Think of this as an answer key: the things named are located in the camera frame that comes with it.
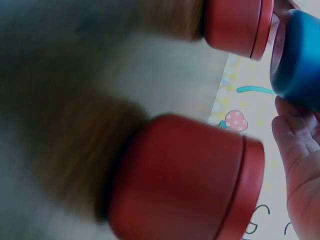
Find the hand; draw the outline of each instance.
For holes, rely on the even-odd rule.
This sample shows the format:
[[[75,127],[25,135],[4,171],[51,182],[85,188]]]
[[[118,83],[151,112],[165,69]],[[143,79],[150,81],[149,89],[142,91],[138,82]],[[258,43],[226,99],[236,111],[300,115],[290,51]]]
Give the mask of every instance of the hand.
[[[287,209],[300,240],[320,239],[320,114],[277,97],[272,122],[287,184]]]

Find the cartoon illustration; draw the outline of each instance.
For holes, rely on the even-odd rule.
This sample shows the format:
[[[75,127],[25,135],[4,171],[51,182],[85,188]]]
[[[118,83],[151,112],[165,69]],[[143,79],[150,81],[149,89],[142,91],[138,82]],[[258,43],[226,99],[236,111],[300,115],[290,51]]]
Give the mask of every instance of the cartoon illustration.
[[[235,132],[243,132],[248,128],[248,122],[241,111],[232,110],[228,112],[224,120],[220,121],[218,127]]]
[[[272,89],[268,89],[261,86],[241,86],[236,89],[237,93],[247,93],[247,92],[258,92],[258,93],[265,93],[265,94],[271,94],[276,95],[275,92]]]

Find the beige surface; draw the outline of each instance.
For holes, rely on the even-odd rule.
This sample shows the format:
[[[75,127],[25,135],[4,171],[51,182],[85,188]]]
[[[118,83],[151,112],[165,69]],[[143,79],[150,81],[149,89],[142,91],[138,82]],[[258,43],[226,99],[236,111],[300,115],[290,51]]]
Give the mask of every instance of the beige surface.
[[[97,204],[128,134],[165,112],[206,121],[214,103],[226,53],[72,3],[0,3],[0,239],[114,239]]]

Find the red rim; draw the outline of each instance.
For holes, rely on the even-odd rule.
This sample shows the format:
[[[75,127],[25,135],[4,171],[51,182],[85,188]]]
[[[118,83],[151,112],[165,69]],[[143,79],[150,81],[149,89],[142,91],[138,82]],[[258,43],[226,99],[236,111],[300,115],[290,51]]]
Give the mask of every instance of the red rim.
[[[265,170],[264,147],[258,140],[247,137],[244,140],[243,163],[233,202],[223,227],[214,240],[241,239],[258,202]]]
[[[274,1],[262,0],[258,30],[250,56],[253,60],[260,60],[264,55],[271,29],[273,11]]]

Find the finger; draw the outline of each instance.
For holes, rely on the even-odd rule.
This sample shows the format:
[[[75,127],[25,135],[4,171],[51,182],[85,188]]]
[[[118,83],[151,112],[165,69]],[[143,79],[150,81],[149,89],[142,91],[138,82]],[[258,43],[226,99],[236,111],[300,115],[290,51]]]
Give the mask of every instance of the finger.
[[[288,176],[292,166],[307,157],[309,151],[303,141],[294,135],[287,118],[283,116],[277,116],[273,119],[272,133],[280,151],[285,175]]]
[[[275,99],[275,106],[279,116],[286,118],[293,134],[306,143],[309,152],[320,149],[320,125],[313,112],[294,106],[280,97]]]

